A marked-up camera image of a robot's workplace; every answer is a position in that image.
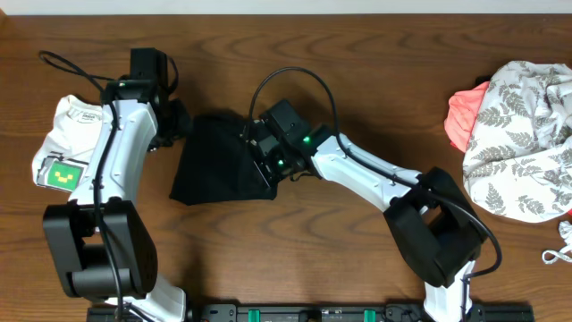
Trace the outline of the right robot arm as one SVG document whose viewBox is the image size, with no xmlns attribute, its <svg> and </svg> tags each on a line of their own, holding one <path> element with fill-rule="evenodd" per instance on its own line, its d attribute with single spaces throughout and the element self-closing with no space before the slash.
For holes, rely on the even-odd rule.
<svg viewBox="0 0 572 322">
<path fill-rule="evenodd" d="M 429 318 L 468 317 L 468 281 L 486 234 L 446 172 L 422 174 L 384 161 L 325 124 L 312 127 L 286 100 L 248 119 L 242 137 L 267 186 L 305 174 L 378 208 L 400 255 L 425 283 Z"/>
</svg>

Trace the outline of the black t-shirt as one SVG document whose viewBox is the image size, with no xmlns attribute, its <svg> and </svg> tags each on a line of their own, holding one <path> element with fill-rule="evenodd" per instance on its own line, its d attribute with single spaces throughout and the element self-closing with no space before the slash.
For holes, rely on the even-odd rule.
<svg viewBox="0 0 572 322">
<path fill-rule="evenodd" d="M 187 136 L 170 198 L 187 206 L 273 200 L 277 187 L 266 183 L 245 147 L 246 121 L 230 114 L 202 114 Z"/>
</svg>

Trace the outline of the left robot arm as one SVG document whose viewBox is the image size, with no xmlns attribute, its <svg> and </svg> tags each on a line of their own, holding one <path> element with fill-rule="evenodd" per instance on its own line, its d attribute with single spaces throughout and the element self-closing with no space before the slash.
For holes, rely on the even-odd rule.
<svg viewBox="0 0 572 322">
<path fill-rule="evenodd" d="M 147 152 L 190 134 L 170 95 L 177 69 L 164 52 L 130 51 L 130 72 L 99 86 L 102 126 L 68 201 L 50 205 L 43 229 L 63 292 L 97 303 L 89 321 L 185 321 L 186 293 L 158 272 L 156 246 L 137 210 Z"/>
</svg>

